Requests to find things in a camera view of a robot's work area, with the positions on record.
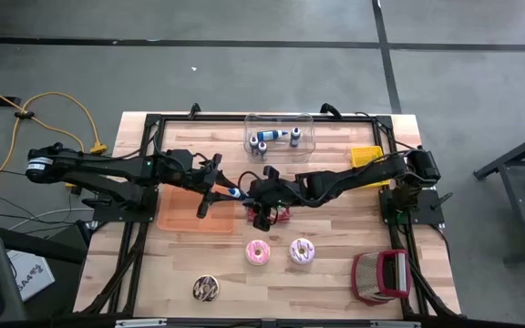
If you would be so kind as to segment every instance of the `pink frosted donut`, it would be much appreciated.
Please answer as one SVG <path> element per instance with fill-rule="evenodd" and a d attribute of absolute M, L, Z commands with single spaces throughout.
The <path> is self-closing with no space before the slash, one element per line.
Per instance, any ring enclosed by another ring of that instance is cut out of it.
<path fill-rule="evenodd" d="M 296 239 L 289 247 L 289 256 L 297 264 L 311 263 L 315 256 L 315 247 L 305 238 Z"/>
<path fill-rule="evenodd" d="M 271 248 L 264 241 L 251 241 L 246 245 L 244 254 L 250 264 L 264 265 L 271 259 Z"/>

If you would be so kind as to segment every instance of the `butcher block tabletop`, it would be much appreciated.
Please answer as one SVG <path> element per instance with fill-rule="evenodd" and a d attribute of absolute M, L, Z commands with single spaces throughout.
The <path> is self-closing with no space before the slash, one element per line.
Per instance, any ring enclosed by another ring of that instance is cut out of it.
<path fill-rule="evenodd" d="M 113 156 L 139 148 L 146 114 L 123 113 Z M 413 147 L 420 144 L 414 115 L 391 117 L 396 139 Z M 273 165 L 282 178 L 293 179 L 294 174 L 307 171 L 350 169 L 350 148 L 374 145 L 372 128 L 367 123 L 317 122 L 314 132 L 316 149 L 307 163 Z M 242 133 L 241 122 L 168 122 L 162 149 L 189 149 L 208 158 L 220 153 L 220 169 L 236 182 L 245 170 L 262 175 L 265 165 L 249 161 L 242 147 Z M 245 176 L 242 185 L 246 186 L 252 179 Z M 402 318 L 398 300 L 367 306 L 357 301 L 350 289 L 353 257 L 390 249 L 377 193 L 378 188 L 349 190 L 317 209 L 291 208 L 291 220 L 277 223 L 268 232 L 258 231 L 247 222 L 246 210 L 240 203 L 234 210 L 231 233 L 162 231 L 157 224 L 150 224 L 135 316 Z M 82 271 L 75 311 L 87 307 L 114 272 L 123 226 L 123 223 L 109 223 L 94 234 Z M 445 304 L 459 313 L 443 240 L 428 226 L 415 226 L 414 232 L 423 275 Z M 287 248 L 297 238 L 306 238 L 314 244 L 316 253 L 312 264 L 298 265 L 289 259 Z M 263 266 L 253 266 L 244 258 L 246 244 L 257 239 L 271 246 L 271 259 Z M 127 297 L 129 273 L 121 291 L 121 306 Z M 194 282 L 205 274 L 213 275 L 220 284 L 220 294 L 213 302 L 198 302 L 192 297 Z M 414 296 L 413 288 L 411 304 L 417 309 Z"/>

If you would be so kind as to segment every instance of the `black clamp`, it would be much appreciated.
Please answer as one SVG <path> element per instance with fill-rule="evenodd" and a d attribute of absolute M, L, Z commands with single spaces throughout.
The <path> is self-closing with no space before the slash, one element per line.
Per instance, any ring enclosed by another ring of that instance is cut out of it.
<path fill-rule="evenodd" d="M 190 120 L 193 120 L 196 117 L 196 113 L 201 112 L 200 105 L 198 103 L 194 103 L 191 105 L 190 114 L 188 115 L 188 118 Z"/>
<path fill-rule="evenodd" d="M 334 118 L 336 119 L 342 119 L 342 114 L 339 113 L 339 111 L 331 106 L 330 104 L 328 103 L 324 103 L 322 106 L 321 106 L 321 109 L 319 110 L 319 113 L 320 114 L 327 114 L 327 113 L 330 113 L 331 115 L 334 116 Z"/>
<path fill-rule="evenodd" d="M 14 116 L 19 119 L 32 119 L 36 114 L 32 111 L 29 112 L 15 112 Z"/>

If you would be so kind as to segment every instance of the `clear plastic container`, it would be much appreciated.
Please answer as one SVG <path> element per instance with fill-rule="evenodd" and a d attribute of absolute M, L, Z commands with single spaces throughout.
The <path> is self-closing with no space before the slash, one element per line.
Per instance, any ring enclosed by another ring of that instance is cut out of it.
<path fill-rule="evenodd" d="M 300 131 L 296 147 L 291 143 L 294 128 Z M 253 136 L 259 135 L 259 132 L 276 130 L 285 131 L 287 134 L 276 139 L 265 140 L 266 153 L 261 154 L 258 149 L 251 148 L 250 141 Z M 249 114 L 244 119 L 243 145 L 244 151 L 253 163 L 305 163 L 315 150 L 314 118 L 309 114 L 277 117 Z"/>

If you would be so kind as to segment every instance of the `gray concrete floor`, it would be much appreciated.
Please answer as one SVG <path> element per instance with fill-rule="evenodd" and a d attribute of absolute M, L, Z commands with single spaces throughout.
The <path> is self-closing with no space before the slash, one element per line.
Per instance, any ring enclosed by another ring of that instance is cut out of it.
<path fill-rule="evenodd" d="M 525 0 L 381 3 L 391 42 L 525 44 Z M 0 35 L 377 41 L 369 0 L 0 0 Z M 455 192 L 444 212 L 463 313 L 525 323 L 525 266 L 501 263 L 525 248 L 521 223 L 498 177 L 476 182 L 471 175 L 525 139 L 525 53 L 391 57 L 403 113 L 417 115 L 424 146 L 443 174 L 437 187 Z M 125 110 L 188 110 L 199 102 L 205 111 L 316 112 L 330 102 L 342 111 L 391 112 L 379 50 L 0 46 L 1 93 L 27 99 L 50 90 L 86 104 L 111 147 Z M 86 117 L 64 99 L 43 99 L 33 110 L 92 144 Z M 11 110 L 0 108 L 0 163 L 13 122 Z M 23 123 L 8 168 L 22 171 L 29 149 L 59 140 L 76 146 Z M 21 177 L 2 176 L 0 195 L 34 213 L 67 207 L 63 186 Z M 76 197 L 72 203 L 83 207 Z M 0 213 L 24 214 L 1 201 Z M 89 217 L 79 212 L 71 219 Z M 3 227 L 16 223 L 0 218 Z M 38 228 L 29 222 L 17 230 Z"/>

